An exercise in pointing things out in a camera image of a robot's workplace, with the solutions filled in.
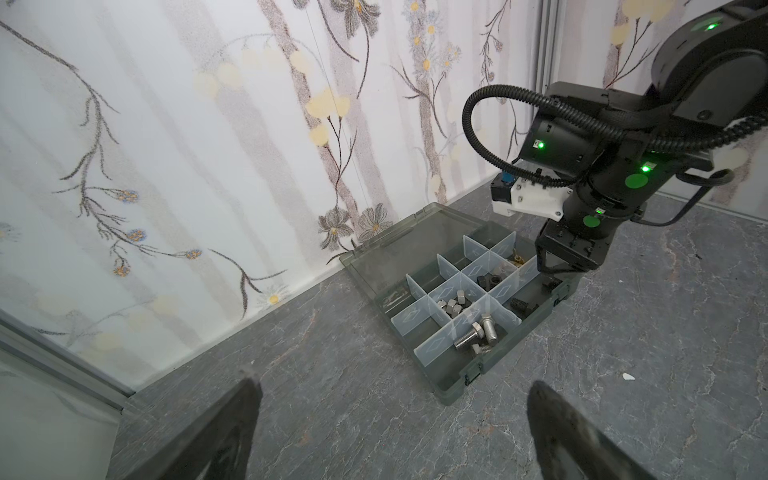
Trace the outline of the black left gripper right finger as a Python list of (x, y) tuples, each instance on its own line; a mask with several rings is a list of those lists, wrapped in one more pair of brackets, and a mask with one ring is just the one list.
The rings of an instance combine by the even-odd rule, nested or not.
[(541, 380), (529, 390), (527, 418), (544, 479), (653, 477)]

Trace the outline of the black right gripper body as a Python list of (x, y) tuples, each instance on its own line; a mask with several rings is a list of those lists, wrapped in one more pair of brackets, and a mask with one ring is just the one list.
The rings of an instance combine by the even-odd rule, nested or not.
[(582, 238), (554, 220), (547, 220), (536, 240), (539, 272), (590, 272), (600, 268), (614, 235), (605, 239)]

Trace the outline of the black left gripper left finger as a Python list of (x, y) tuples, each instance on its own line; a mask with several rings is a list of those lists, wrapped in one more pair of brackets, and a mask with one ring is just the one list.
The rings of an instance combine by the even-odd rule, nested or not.
[(244, 479), (263, 392), (246, 377), (214, 402), (130, 479)]

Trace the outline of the black hex bolt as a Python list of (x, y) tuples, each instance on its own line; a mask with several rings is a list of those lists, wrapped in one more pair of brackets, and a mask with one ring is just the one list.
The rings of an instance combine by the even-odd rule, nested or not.
[(538, 307), (537, 303), (527, 302), (518, 298), (512, 298), (508, 302), (508, 309), (521, 320), (528, 318)]

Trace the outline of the black nut pair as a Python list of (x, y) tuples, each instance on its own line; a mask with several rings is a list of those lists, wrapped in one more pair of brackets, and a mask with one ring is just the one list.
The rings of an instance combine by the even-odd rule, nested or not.
[(476, 278), (476, 283), (486, 292), (490, 292), (503, 281), (503, 277), (492, 273), (480, 275)]

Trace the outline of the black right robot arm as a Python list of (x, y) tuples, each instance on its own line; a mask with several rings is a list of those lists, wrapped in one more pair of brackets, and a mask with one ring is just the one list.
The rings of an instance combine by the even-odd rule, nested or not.
[[(519, 156), (492, 153), (472, 117), (483, 100), (534, 106)], [(544, 226), (537, 268), (546, 274), (599, 268), (620, 225), (643, 224), (648, 199), (676, 178), (705, 196), (733, 180), (710, 153), (767, 125), (767, 5), (732, 1), (677, 29), (658, 49), (641, 95), (567, 82), (545, 93), (512, 85), (474, 91), (462, 111), (465, 138), (507, 186), (524, 182), (557, 195), (531, 213)]]

